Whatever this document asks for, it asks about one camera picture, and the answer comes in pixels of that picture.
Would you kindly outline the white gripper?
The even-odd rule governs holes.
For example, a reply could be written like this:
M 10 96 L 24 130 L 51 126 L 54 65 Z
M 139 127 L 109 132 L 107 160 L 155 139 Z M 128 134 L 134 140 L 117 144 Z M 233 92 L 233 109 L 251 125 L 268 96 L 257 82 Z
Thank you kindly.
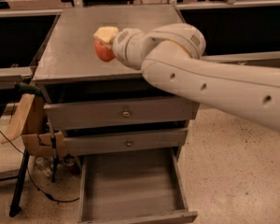
M 113 42 L 116 58 L 134 70 L 141 69 L 143 60 L 156 46 L 156 41 L 139 29 L 126 28 L 119 32 L 117 27 L 103 26 L 93 37 L 107 45 Z

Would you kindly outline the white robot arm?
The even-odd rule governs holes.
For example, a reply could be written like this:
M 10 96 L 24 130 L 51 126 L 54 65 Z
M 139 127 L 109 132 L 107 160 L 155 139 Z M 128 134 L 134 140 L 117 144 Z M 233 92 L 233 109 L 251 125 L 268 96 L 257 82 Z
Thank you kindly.
M 204 61 L 205 39 L 186 23 L 148 32 L 103 26 L 93 38 L 101 60 L 139 70 L 153 87 L 280 132 L 280 68 Z

